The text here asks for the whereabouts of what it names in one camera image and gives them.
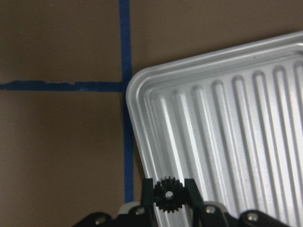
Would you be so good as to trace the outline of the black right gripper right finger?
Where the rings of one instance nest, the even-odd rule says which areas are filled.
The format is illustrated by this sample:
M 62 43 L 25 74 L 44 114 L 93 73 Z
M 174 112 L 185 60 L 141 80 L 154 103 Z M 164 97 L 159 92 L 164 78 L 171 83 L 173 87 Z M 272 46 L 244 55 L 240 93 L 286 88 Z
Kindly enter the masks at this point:
M 234 218 L 218 206 L 206 205 L 193 179 L 185 179 L 187 203 L 193 211 L 194 227 L 286 227 L 285 223 L 259 211 L 247 210 Z

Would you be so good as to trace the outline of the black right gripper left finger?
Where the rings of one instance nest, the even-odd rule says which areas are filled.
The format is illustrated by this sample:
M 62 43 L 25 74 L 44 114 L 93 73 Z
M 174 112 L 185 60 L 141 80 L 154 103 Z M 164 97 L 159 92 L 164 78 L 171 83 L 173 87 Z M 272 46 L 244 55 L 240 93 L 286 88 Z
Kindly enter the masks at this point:
M 143 180 L 140 204 L 130 208 L 126 214 L 119 214 L 116 218 L 102 212 L 87 215 L 76 227 L 154 227 L 156 226 L 154 214 L 154 186 L 153 180 Z

